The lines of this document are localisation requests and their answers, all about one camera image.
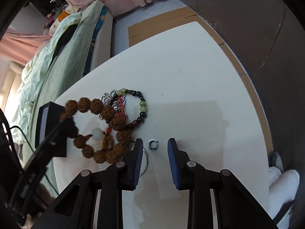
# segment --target gray floor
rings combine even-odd
[[[128,27],[159,14],[166,13],[186,5],[179,0],[156,0],[145,7],[136,8],[124,15],[115,17],[114,55],[129,48]]]

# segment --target cardboard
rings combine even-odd
[[[233,53],[230,51],[230,49],[225,44],[220,45],[220,48],[227,55],[228,59],[231,61],[232,65],[236,69],[237,73],[239,75],[245,73],[243,68],[240,66],[239,62],[237,61],[237,59],[234,57]]]
[[[265,139],[265,144],[266,144],[266,149],[267,153],[271,153],[273,151],[273,144],[272,144],[272,139],[271,139],[271,133],[269,130],[268,122],[265,117],[265,113],[263,111],[263,107],[260,104],[260,100],[257,97],[257,94],[255,92],[255,89],[249,80],[248,76],[246,74],[240,76],[242,82],[244,83],[250,98],[252,100],[252,103],[254,105],[254,108],[256,110],[258,119],[260,121],[260,125],[262,127],[264,139]]]
[[[179,8],[167,13],[163,13],[147,20],[136,23],[128,28],[129,38],[132,38],[141,32],[154,27],[155,25],[163,24],[168,21],[173,21],[180,18],[187,18],[189,16],[196,15],[189,7]]]
[[[128,28],[129,47],[155,36],[158,33],[195,21],[209,33],[217,44],[224,43],[222,38],[203,19],[190,8],[184,7],[154,16],[130,26]]]

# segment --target white sock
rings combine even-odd
[[[269,188],[275,181],[277,181],[280,178],[281,175],[282,172],[278,168],[274,166],[269,167]]]
[[[288,170],[269,189],[267,213],[274,219],[282,206],[295,198],[300,176],[296,170]]]

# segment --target silver charm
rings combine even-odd
[[[111,98],[113,98],[113,95],[114,95],[115,93],[116,93],[116,90],[114,89],[114,90],[112,90],[112,91],[110,92],[110,94],[109,94],[109,93],[105,93],[105,94],[102,96],[101,101],[102,101],[102,103],[103,103],[104,106],[110,104]],[[123,104],[123,106],[125,107],[125,105],[126,105],[126,99],[125,99],[126,94],[122,94],[120,97],[121,97],[122,104]],[[120,102],[119,102],[118,100],[116,100],[116,101],[112,104],[112,107],[113,107],[113,109],[114,109],[115,111],[120,110],[120,108],[121,108],[121,107],[120,107]],[[100,120],[103,120],[103,119],[104,119],[104,118],[102,117],[101,114],[99,114],[99,119],[100,119]]]

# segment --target white table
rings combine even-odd
[[[101,98],[113,89],[143,93],[148,111],[134,138],[142,138],[149,153],[147,172],[136,191],[123,193],[124,228],[184,229],[188,191],[177,191],[167,157],[167,141],[174,137],[191,160],[206,169],[229,169],[266,209],[268,161],[261,126],[251,99],[233,65],[217,43],[197,23],[173,28],[111,58],[90,72],[56,102],[81,97]],[[129,119],[139,112],[139,99],[127,96]],[[80,133],[106,129],[97,115],[74,116]],[[150,151],[147,142],[159,141]],[[99,145],[89,140],[97,150]],[[85,159],[68,140],[67,158],[54,158],[61,192],[83,169],[104,170],[108,164]]]

